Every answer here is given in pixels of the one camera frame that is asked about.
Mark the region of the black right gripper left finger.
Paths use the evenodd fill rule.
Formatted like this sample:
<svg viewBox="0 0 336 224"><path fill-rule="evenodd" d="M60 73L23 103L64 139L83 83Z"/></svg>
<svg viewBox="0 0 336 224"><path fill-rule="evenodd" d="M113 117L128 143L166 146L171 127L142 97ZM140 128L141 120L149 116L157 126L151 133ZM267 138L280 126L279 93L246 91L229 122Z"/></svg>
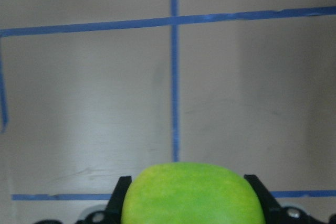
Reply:
<svg viewBox="0 0 336 224"><path fill-rule="evenodd" d="M131 176L121 176L118 179L111 198L105 208L107 223L121 223L123 203L131 183Z"/></svg>

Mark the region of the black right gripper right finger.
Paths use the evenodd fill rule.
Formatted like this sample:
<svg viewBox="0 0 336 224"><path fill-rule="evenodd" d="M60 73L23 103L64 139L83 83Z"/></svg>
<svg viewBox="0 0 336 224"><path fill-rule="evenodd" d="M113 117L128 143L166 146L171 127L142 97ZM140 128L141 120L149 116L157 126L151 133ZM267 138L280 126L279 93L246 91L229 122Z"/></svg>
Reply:
<svg viewBox="0 0 336 224"><path fill-rule="evenodd" d="M271 192L256 175L245 174L244 179L249 182L256 193L262 207L266 223L280 223L281 205L278 201L276 201Z"/></svg>

